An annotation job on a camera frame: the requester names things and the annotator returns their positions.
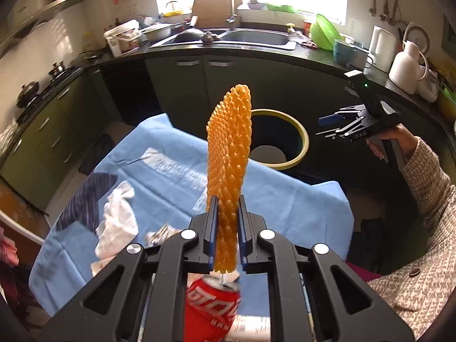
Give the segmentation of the yellow-rimmed trash bin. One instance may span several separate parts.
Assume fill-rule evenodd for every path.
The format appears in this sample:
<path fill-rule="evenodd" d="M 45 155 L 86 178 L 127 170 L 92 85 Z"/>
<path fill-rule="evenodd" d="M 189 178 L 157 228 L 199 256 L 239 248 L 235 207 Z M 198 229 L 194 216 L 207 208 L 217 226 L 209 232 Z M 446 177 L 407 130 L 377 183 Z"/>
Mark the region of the yellow-rimmed trash bin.
<path fill-rule="evenodd" d="M 304 126 L 292 116 L 271 109 L 255 109 L 251 114 L 250 159 L 276 171 L 300 164 L 310 140 Z"/>

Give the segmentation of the stainless steel kitchen sink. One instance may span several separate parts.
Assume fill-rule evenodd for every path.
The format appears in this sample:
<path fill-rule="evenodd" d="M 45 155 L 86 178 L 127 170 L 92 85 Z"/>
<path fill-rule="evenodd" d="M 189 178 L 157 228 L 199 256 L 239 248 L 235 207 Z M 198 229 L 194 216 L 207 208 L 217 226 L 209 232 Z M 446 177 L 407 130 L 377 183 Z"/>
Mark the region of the stainless steel kitchen sink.
<path fill-rule="evenodd" d="M 244 45 L 258 46 L 279 50 L 292 51 L 297 43 L 291 41 L 283 32 L 274 32 L 258 29 L 235 29 L 220 30 L 219 33 L 213 31 L 203 31 L 200 29 L 187 29 L 184 32 L 170 36 L 155 44 L 152 48 L 163 46 L 182 46 L 182 45 Z"/>

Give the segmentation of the green kitchen cabinets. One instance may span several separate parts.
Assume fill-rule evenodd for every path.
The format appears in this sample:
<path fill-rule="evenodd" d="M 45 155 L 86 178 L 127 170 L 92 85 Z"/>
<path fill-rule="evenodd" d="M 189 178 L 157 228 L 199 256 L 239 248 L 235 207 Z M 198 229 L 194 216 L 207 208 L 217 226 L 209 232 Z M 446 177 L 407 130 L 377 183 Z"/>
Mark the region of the green kitchen cabinets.
<path fill-rule="evenodd" d="M 254 108 L 288 113 L 310 141 L 297 172 L 354 181 L 353 149 L 317 138 L 317 120 L 354 103 L 339 70 L 325 72 L 245 56 L 168 56 L 86 70 L 50 93 L 23 123 L 1 159 L 1 176 L 36 208 L 45 209 L 63 177 L 111 121 L 135 127 L 167 113 L 178 129 L 205 137 L 205 123 L 227 90 L 251 89 Z"/>

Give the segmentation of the teal ceramic mug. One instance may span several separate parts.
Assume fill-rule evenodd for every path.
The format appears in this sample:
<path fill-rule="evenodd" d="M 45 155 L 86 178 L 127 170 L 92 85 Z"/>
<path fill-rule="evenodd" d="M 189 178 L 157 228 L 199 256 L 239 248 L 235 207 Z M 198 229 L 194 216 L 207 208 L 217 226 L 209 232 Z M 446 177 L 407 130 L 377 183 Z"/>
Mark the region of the teal ceramic mug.
<path fill-rule="evenodd" d="M 353 45 L 342 39 L 336 39 L 334 41 L 333 57 L 337 63 L 347 65 L 356 58 L 356 55 L 357 52 Z"/>

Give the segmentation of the white electric kettle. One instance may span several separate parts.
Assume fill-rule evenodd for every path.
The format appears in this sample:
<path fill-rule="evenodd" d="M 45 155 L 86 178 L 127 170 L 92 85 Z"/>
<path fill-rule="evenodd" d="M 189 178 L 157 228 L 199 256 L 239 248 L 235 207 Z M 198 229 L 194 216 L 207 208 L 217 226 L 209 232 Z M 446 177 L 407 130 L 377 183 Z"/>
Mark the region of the white electric kettle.
<path fill-rule="evenodd" d="M 396 54 L 397 38 L 385 29 L 374 26 L 370 44 L 369 57 L 372 65 L 384 73 L 390 71 Z"/>

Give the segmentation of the blue star-print tablecloth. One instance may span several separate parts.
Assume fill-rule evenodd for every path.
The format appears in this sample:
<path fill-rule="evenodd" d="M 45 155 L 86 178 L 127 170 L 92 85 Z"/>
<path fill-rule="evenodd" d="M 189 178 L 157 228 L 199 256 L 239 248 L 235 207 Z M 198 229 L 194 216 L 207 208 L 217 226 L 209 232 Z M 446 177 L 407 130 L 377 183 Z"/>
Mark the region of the blue star-print tablecloth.
<path fill-rule="evenodd" d="M 96 230 L 108 196 L 122 182 L 134 189 L 130 206 L 138 223 L 137 243 L 170 224 L 185 229 L 206 203 L 207 143 L 174 128 L 167 115 L 139 124 L 80 186 L 44 240 L 28 285 L 50 315 L 92 277 Z M 325 243 L 345 258 L 354 218 L 340 185 L 309 185 L 250 161 L 242 187 L 247 210 L 267 227 L 309 248 Z"/>

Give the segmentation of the red cola can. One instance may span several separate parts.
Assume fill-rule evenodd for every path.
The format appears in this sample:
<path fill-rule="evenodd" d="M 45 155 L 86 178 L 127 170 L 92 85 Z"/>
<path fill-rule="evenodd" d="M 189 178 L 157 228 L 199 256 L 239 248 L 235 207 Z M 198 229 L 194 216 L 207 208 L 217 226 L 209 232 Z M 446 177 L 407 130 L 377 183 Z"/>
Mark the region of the red cola can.
<path fill-rule="evenodd" d="M 222 341 L 228 334 L 241 301 L 235 282 L 204 275 L 186 292 L 183 341 Z"/>

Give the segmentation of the green plastic colander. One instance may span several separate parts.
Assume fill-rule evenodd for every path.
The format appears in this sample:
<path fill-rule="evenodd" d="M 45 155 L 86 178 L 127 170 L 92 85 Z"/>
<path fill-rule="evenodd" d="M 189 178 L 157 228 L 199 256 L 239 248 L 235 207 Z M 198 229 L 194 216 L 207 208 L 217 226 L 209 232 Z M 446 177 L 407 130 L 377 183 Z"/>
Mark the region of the green plastic colander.
<path fill-rule="evenodd" d="M 332 51 L 335 41 L 342 39 L 337 29 L 321 14 L 315 16 L 311 24 L 310 35 L 319 49 Z"/>

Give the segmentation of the white crumpled tissue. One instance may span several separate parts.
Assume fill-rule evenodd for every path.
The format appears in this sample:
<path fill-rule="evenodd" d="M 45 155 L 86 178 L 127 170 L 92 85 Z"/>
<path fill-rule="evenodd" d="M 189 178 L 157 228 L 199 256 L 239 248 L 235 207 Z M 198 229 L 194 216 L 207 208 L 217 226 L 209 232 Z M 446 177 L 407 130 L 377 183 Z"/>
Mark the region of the white crumpled tissue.
<path fill-rule="evenodd" d="M 96 228 L 98 261 L 90 264 L 92 276 L 101 272 L 138 235 L 137 219 L 129 202 L 134 196 L 135 189 L 127 181 L 121 182 L 108 195 L 103 219 Z"/>

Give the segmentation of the white blue milk carton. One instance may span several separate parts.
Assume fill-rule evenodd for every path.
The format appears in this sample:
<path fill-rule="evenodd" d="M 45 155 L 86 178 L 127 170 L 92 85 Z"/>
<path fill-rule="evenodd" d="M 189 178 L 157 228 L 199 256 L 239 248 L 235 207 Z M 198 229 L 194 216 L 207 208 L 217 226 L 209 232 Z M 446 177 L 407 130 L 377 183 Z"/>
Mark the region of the white blue milk carton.
<path fill-rule="evenodd" d="M 270 318 L 237 315 L 225 341 L 270 342 Z"/>

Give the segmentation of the chrome sink faucet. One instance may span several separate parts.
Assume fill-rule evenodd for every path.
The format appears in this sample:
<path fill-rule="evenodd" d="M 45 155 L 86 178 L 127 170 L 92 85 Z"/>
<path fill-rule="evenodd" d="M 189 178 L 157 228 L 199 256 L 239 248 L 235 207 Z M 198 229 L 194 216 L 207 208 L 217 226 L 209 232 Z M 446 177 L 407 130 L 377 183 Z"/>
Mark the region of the chrome sink faucet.
<path fill-rule="evenodd" d="M 235 2 L 235 0 L 229 0 L 229 17 L 226 19 L 226 23 L 230 31 L 234 31 L 237 28 L 237 23 L 239 21 Z"/>

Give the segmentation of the wooden cutting board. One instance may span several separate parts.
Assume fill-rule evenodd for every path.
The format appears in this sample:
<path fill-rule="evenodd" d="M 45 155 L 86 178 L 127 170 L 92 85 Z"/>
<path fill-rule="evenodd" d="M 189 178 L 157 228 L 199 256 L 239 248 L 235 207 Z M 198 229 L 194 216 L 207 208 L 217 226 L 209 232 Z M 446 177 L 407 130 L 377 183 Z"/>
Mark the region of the wooden cutting board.
<path fill-rule="evenodd" d="M 194 0 L 192 15 L 198 17 L 196 28 L 227 28 L 231 17 L 230 0 Z"/>

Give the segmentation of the white plastic container box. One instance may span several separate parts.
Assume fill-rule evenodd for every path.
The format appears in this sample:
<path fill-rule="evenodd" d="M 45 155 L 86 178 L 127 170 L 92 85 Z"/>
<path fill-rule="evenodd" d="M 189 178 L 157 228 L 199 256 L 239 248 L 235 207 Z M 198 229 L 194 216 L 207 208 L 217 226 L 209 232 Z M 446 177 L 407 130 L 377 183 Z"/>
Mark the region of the white plastic container box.
<path fill-rule="evenodd" d="M 140 47 L 141 33 L 139 22 L 132 19 L 116 26 L 103 34 L 114 57 L 135 51 Z"/>

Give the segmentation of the black pot on stove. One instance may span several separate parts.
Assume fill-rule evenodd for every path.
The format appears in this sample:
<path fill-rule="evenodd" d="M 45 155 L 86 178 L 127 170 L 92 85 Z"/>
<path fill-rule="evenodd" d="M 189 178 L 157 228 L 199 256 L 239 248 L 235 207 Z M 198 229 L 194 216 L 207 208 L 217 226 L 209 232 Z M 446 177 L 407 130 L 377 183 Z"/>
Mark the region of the black pot on stove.
<path fill-rule="evenodd" d="M 22 89 L 17 96 L 17 108 L 26 108 L 28 104 L 37 96 L 39 92 L 39 82 L 32 81 L 28 84 L 23 84 Z"/>

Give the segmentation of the range hood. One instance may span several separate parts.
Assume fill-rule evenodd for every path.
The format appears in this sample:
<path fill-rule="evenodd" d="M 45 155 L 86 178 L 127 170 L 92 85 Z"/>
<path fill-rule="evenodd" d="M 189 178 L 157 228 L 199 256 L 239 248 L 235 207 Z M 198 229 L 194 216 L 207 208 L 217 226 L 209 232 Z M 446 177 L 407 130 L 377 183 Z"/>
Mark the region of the range hood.
<path fill-rule="evenodd" d="M 83 0 L 10 0 L 1 8 L 1 54 L 25 39 L 41 24 Z"/>

